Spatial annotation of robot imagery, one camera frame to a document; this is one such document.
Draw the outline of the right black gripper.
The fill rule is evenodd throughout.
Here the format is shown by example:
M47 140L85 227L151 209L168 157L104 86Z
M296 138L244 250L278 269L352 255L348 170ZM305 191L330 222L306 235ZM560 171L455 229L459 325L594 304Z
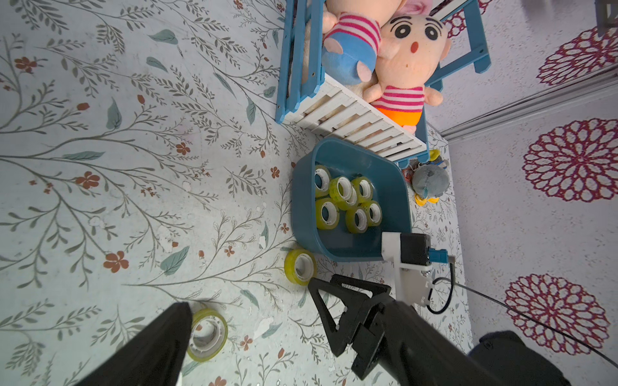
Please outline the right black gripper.
M351 369L360 380L376 366L391 374L385 317L391 287L335 274L330 281L312 278L308 290L332 354L338 357L352 345L357 356Z

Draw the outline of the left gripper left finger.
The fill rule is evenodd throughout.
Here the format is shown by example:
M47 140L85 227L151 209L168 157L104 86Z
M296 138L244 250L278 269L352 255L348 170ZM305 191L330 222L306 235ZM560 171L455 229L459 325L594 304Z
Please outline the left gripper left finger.
M191 329L190 305L174 303L78 384L175 385Z

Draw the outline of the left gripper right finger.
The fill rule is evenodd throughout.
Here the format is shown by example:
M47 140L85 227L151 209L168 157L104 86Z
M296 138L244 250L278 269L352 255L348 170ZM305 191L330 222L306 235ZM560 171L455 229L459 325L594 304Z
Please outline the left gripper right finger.
M383 310L381 366L400 385L502 385L403 302Z

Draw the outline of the tape roll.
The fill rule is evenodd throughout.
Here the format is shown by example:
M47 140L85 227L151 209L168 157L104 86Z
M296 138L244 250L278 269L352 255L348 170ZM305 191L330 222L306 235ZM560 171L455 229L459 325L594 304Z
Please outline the tape roll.
M321 198L329 195L331 174L327 167L317 165L314 171L315 197Z
M203 363L217 356L228 338L228 324L217 311L199 310L193 315L188 356Z
M316 227L320 230L333 230L340 221L340 211L330 198L315 201Z
M340 176L331 180L329 196L336 206L346 210L351 205L354 205L352 193L354 193L352 183L346 177Z
M366 212L368 218L368 226L369 227L377 227L381 224L383 214L381 210L381 206L377 201L366 202L362 205L363 209Z
M369 227L367 213L363 207L355 207L345 213L347 230L352 234L365 233Z
M352 180L351 183L357 194L359 204L370 202L373 199L373 184L369 179L361 176Z

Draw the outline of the tape roll box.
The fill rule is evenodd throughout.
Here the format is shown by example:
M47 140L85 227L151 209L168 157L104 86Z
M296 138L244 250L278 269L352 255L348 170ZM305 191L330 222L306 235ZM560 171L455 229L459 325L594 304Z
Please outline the tape roll box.
M292 284L307 286L317 275L317 270L314 255L306 249L293 249L286 256L284 272Z

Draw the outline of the teal plastic storage box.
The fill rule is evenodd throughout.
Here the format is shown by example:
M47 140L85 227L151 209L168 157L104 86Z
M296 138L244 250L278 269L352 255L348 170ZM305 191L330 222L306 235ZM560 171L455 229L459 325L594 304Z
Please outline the teal plastic storage box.
M407 185L398 166L327 138L297 162L291 229L297 243L334 262L382 259L386 233L411 233Z

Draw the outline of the plush doll orange shorts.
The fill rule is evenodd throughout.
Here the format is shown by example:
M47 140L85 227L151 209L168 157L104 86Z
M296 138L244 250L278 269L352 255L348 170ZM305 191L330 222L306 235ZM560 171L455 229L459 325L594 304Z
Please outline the plush doll orange shorts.
M424 106L444 97L426 82L446 58L452 42L444 25L419 8L402 8L381 28L377 83L363 98L408 133L414 134Z

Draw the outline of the plush doll blue shorts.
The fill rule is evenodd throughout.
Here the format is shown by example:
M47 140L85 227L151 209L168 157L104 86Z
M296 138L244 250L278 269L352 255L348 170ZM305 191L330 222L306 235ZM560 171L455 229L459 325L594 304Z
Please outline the plush doll blue shorts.
M345 86L371 80L381 49L381 27L406 3L328 0L323 14L322 63Z

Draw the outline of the pink pillow in crib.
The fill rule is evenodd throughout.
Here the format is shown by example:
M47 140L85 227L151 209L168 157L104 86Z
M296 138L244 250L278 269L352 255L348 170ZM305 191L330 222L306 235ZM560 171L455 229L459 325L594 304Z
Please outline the pink pillow in crib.
M396 15L429 15L433 3L433 0L406 0L398 9Z

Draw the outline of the grey plush keychain toy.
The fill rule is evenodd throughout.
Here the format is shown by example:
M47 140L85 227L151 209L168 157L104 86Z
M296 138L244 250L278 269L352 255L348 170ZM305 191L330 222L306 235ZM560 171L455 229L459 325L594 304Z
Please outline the grey plush keychain toy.
M431 150L427 162L413 160L402 171L404 180L410 185L418 206L424 207L427 203L437 204L450 188L447 166L448 162L443 159L441 152Z

